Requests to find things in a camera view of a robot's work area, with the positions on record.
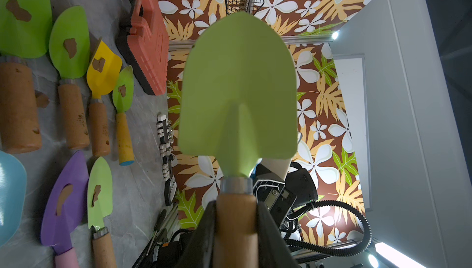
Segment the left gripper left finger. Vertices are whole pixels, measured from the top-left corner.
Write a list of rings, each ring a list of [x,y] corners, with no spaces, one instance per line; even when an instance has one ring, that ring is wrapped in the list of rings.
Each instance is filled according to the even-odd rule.
[[[176,268],[212,268],[216,234],[216,201],[211,201]]]

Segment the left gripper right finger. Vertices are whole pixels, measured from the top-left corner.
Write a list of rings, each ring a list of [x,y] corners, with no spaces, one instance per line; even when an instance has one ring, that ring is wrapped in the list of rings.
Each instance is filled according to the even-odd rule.
[[[298,268],[282,238],[269,210],[263,202],[257,203],[259,268]]]

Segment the red plastic tool case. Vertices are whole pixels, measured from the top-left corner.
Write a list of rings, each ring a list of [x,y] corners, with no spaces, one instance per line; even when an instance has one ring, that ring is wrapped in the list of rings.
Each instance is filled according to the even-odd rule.
[[[167,91],[169,36],[158,0],[129,0],[130,12],[120,22],[116,46],[133,68],[143,91],[159,96]]]

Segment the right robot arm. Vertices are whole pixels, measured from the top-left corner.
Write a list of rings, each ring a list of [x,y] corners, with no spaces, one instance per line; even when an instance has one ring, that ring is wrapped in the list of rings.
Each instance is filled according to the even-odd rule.
[[[260,162],[250,175],[253,194],[269,210],[276,227],[283,232],[287,246],[327,256],[349,257],[365,252],[372,244],[372,231],[366,217],[353,206],[337,200],[321,200],[307,169],[298,162],[271,160]],[[360,242],[348,248],[332,248],[291,238],[301,230],[299,219],[310,211],[338,207],[352,214],[364,229]]]

